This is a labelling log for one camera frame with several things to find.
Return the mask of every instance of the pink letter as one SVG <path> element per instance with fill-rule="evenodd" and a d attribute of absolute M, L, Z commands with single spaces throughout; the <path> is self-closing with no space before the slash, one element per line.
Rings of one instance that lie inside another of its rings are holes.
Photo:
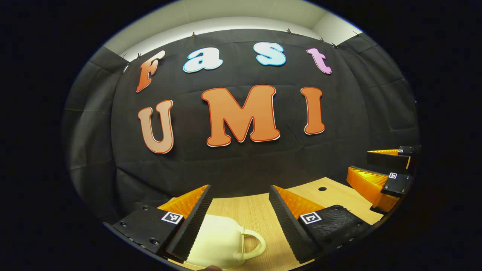
<path fill-rule="evenodd" d="M 326 74 L 331 74 L 331 68 L 327 67 L 325 65 L 325 62 L 323 62 L 323 60 L 326 59 L 326 57 L 323 54 L 320 54 L 320 52 L 318 52 L 318 50 L 315 49 L 315 48 L 308 49 L 308 50 L 306 50 L 306 52 L 308 52 L 308 54 L 313 56 L 313 59 L 315 60 L 316 66 L 318 66 L 318 68 L 322 72 L 324 72 Z"/>

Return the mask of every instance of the orange letter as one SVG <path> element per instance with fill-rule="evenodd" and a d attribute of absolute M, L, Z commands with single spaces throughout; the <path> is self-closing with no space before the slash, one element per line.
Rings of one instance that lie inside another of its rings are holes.
<path fill-rule="evenodd" d="M 213 88 L 203 92 L 201 97 L 208 102 L 211 120 L 211 137 L 208 138 L 207 144 L 210 147 L 219 147 L 231 143 L 231 137 L 225 133 L 224 122 L 236 139 L 243 142 L 253 119 L 254 130 L 249 136 L 252 141 L 278 139 L 280 132 L 276 129 L 273 112 L 275 93 L 276 89 L 272 86 L 254 86 L 241 108 L 225 88 Z"/>
<path fill-rule="evenodd" d="M 307 135 L 319 134 L 325 130 L 325 124 L 321 121 L 321 90 L 314 87 L 304 87 L 301 94 L 306 98 L 306 107 L 308 111 L 308 124 L 305 126 Z"/>
<path fill-rule="evenodd" d="M 174 136 L 173 127 L 171 125 L 171 112 L 169 111 L 173 107 L 171 100 L 165 100 L 157 104 L 156 111 L 161 115 L 162 126 L 162 141 L 157 141 L 152 134 L 152 126 L 150 116 L 152 115 L 152 108 L 144 108 L 138 113 L 138 117 L 141 120 L 142 137 L 149 150 L 155 153 L 167 153 L 173 148 Z"/>
<path fill-rule="evenodd" d="M 158 59 L 163 58 L 165 54 L 165 51 L 160 51 L 141 65 L 141 79 L 139 81 L 139 85 L 137 86 L 136 92 L 141 92 L 141 90 L 149 86 L 151 81 L 149 78 L 149 73 L 153 75 L 156 72 Z"/>

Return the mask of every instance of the letter m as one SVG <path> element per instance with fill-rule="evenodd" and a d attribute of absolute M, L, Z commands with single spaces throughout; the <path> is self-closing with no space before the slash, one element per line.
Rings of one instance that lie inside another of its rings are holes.
<path fill-rule="evenodd" d="M 250 138 L 254 142 L 275 140 L 280 137 L 276 129 L 273 112 L 273 96 L 276 89 L 268 85 L 257 85 L 249 91 L 243 107 L 240 107 L 229 90 L 214 88 L 202 93 L 208 102 L 211 121 L 211 137 L 207 139 L 210 147 L 226 146 L 231 137 L 226 135 L 224 122 L 239 142 L 243 142 L 248 133 L 251 120 L 254 130 Z"/>

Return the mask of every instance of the light blue letter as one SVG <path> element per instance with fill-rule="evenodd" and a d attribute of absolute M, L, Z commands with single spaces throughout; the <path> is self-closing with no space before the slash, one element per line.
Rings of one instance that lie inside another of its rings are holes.
<path fill-rule="evenodd" d="M 196 72 L 203 68 L 215 69 L 223 64 L 223 61 L 219 59 L 219 50 L 213 47 L 194 51 L 190 53 L 187 58 L 190 60 L 188 60 L 182 68 L 185 72 Z"/>
<path fill-rule="evenodd" d="M 277 43 L 258 42 L 253 49 L 259 54 L 256 60 L 264 66 L 281 66 L 286 62 L 286 57 L 282 53 L 283 47 Z"/>

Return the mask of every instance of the white mug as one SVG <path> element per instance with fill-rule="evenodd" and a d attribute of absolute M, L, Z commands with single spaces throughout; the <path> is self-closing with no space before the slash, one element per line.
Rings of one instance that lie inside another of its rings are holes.
<path fill-rule="evenodd" d="M 244 250 L 245 236 L 253 236 L 259 241 L 258 246 L 248 253 Z M 240 226 L 234 219 L 206 215 L 186 263 L 203 268 L 215 265 L 224 270 L 231 269 L 259 256 L 265 249 L 263 237 Z"/>

